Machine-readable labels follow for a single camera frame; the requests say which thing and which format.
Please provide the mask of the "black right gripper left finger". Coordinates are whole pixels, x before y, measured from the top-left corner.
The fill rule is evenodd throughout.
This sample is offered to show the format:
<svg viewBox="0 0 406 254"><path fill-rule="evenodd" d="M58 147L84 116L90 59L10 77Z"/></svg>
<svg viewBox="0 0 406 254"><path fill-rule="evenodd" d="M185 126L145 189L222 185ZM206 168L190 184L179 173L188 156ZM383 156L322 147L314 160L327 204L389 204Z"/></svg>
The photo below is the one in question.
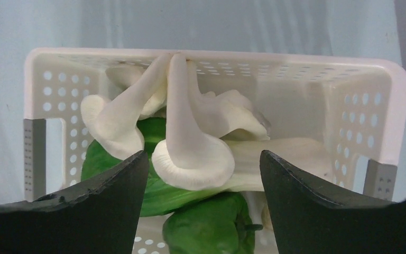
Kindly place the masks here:
<svg viewBox="0 0 406 254"><path fill-rule="evenodd" d="M140 151L36 201L0 205L0 253L131 253L148 171Z"/></svg>

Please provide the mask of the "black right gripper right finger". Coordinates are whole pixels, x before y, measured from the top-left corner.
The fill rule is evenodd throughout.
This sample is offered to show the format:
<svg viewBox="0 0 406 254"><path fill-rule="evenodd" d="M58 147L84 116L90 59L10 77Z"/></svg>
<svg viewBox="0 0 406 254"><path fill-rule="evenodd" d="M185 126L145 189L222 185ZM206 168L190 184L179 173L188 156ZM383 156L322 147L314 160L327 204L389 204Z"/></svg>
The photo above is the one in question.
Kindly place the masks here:
<svg viewBox="0 0 406 254"><path fill-rule="evenodd" d="M260 173L279 253L406 253L406 200L353 192L268 150Z"/></svg>

